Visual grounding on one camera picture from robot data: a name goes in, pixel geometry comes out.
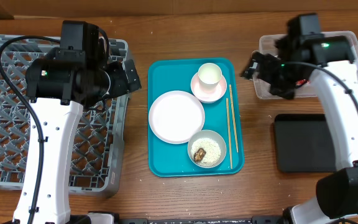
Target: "table surface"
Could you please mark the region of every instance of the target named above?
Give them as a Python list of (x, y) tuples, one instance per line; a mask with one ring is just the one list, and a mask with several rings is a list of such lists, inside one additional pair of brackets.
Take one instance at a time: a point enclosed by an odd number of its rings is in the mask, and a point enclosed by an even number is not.
[[(314, 196), (327, 174), (284, 174), (275, 160), (272, 123), (280, 113), (322, 113), (317, 98), (260, 100), (252, 82), (236, 76), (245, 166), (235, 175), (159, 178), (147, 155), (147, 72), (158, 60), (226, 57), (240, 73), (259, 38), (284, 34), (286, 22), (302, 12), (86, 18), (109, 38), (128, 42), (143, 89), (128, 104), (125, 154), (118, 193), (109, 198), (70, 196), (72, 214), (88, 210), (122, 218), (244, 218), (280, 215), (283, 208)], [(322, 11), (323, 31), (351, 30), (358, 38), (358, 11)], [(59, 36), (61, 19), (0, 21), (0, 34)], [(0, 190), (0, 223), (11, 219), (20, 192)]]

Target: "gray basket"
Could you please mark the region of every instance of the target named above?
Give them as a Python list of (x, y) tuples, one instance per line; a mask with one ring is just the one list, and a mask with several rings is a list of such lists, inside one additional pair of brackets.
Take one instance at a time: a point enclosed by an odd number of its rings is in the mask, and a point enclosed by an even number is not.
[[(0, 35), (0, 46), (16, 35)], [(124, 40), (110, 39), (110, 60), (131, 59)], [(17, 88), (25, 93), (25, 71), (56, 43), (23, 40), (7, 47), (2, 66)], [(119, 188), (124, 153), (124, 120), (129, 95), (109, 100), (106, 111), (85, 111), (76, 132), (70, 171), (70, 193), (113, 196)], [(101, 108), (102, 102), (95, 108)], [(30, 115), (0, 76), (0, 189), (23, 187), (29, 149)]]

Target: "rice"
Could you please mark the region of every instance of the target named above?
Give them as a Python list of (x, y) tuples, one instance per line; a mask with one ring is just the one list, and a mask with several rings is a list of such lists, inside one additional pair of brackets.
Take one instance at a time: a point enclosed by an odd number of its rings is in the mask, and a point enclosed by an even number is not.
[(203, 148), (206, 154), (201, 162), (198, 164), (201, 166), (213, 166), (221, 157), (221, 149), (219, 144), (210, 138), (200, 138), (194, 141), (191, 145), (191, 159), (194, 158), (194, 154)]

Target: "white plate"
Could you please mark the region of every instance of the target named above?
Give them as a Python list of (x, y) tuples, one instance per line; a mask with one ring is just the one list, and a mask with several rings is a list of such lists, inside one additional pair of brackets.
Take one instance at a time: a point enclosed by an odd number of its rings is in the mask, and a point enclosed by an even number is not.
[(186, 143), (201, 131), (205, 122), (203, 105), (184, 91), (159, 96), (150, 108), (149, 124), (153, 133), (171, 144)]
[(227, 82), (224, 76), (222, 76), (221, 81), (219, 81), (218, 85), (215, 87), (214, 91), (211, 93), (205, 93), (200, 88), (200, 79), (198, 78), (198, 73), (193, 76), (191, 79), (191, 91), (193, 94), (203, 103), (214, 103), (218, 99), (224, 96), (227, 90)]

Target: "bowl of rice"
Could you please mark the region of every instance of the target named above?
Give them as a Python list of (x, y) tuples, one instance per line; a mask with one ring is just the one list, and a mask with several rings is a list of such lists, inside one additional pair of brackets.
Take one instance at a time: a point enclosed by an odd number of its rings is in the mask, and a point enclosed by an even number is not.
[[(195, 154), (203, 152), (203, 158), (196, 162)], [(202, 130), (194, 134), (187, 146), (191, 161), (202, 168), (213, 168), (222, 163), (226, 156), (226, 143), (222, 136), (211, 130)]]

